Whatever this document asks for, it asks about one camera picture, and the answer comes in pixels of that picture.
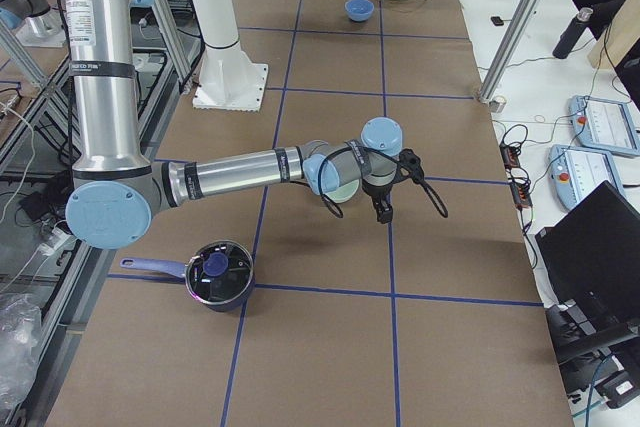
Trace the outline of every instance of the blue joint cap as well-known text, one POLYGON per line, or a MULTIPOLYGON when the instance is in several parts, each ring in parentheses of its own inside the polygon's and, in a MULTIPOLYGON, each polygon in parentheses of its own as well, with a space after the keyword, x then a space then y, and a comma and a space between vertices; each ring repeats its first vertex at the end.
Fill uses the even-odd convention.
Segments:
MULTIPOLYGON (((326 159, 326 156, 322 154, 313 154, 302 164, 302 170, 304 171, 304 177, 309 182, 311 190, 314 194, 320 195, 318 188, 318 173, 320 172, 320 166, 326 159)), ((333 162, 325 162, 322 169, 322 193, 328 194, 340 187, 340 175, 333 162)))
POLYGON ((205 274, 211 277, 218 277, 224 274, 228 267, 229 259, 222 252, 213 252, 202 265, 205 274))
POLYGON ((22 23, 20 17, 6 9, 0 9, 0 21, 6 25, 9 30, 17 29, 22 23))
POLYGON ((131 0, 130 7, 149 8, 156 0, 131 0))
POLYGON ((376 117, 365 124, 360 136, 367 147, 394 157, 402 150, 402 127, 388 117, 376 117))
POLYGON ((99 249, 120 249, 147 232, 151 209, 131 187, 95 181, 81 185, 71 194, 66 218, 78 239, 99 249))

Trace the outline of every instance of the blue bowl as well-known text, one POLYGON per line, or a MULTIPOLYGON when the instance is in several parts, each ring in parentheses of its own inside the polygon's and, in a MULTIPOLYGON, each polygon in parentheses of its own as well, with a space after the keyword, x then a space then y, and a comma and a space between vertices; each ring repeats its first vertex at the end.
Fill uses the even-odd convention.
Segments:
POLYGON ((354 22, 364 22, 373 14, 373 2, 370 0, 348 0, 344 8, 354 22))

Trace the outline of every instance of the blue and white device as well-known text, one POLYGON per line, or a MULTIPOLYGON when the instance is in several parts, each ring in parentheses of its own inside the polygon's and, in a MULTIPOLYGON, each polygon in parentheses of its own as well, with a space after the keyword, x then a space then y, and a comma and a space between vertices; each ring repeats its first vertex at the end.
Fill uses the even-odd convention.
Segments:
POLYGON ((554 145, 549 162, 560 202, 569 210, 605 180, 625 195, 613 156, 607 151, 554 145))
POLYGON ((626 104, 576 95, 569 102, 569 113, 578 140, 585 147, 640 156, 640 140, 626 104))

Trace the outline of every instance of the warning label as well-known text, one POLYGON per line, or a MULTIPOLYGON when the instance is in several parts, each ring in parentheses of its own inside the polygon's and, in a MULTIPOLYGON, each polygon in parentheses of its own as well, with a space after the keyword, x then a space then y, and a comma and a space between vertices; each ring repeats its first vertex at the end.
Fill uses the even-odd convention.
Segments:
POLYGON ((69 43, 72 47, 96 45, 93 2, 90 0, 67 1, 69 43))

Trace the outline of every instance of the purple handle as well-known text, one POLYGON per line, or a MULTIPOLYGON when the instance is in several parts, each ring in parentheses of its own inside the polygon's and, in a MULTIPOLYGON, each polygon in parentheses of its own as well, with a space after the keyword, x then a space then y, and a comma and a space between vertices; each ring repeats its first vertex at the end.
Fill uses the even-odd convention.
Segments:
POLYGON ((145 259, 142 257, 125 257, 120 267, 132 270, 153 270, 184 279, 185 265, 172 260, 145 259))

